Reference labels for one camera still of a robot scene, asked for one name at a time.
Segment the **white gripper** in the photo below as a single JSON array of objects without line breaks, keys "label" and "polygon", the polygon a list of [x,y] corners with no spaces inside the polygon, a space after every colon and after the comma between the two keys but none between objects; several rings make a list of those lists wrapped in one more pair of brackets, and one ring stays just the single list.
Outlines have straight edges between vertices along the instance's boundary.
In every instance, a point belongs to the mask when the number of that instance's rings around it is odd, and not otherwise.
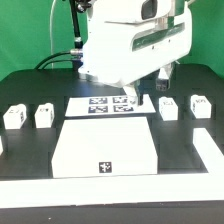
[{"label": "white gripper", "polygon": [[93,6],[87,10],[88,39],[80,77],[124,89],[138,103],[133,86],[159,70],[156,89],[170,87],[170,64],[187,55],[192,15],[187,6]]}]

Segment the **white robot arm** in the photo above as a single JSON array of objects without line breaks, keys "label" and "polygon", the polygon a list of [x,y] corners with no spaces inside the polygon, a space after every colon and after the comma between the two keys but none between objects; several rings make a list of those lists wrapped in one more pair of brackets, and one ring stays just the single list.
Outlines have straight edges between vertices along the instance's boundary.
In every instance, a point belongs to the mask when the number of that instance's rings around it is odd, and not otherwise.
[{"label": "white robot arm", "polygon": [[186,0],[77,0],[87,14],[80,77],[122,88],[139,105],[141,78],[157,71],[165,90],[173,63],[192,44],[192,15]]}]

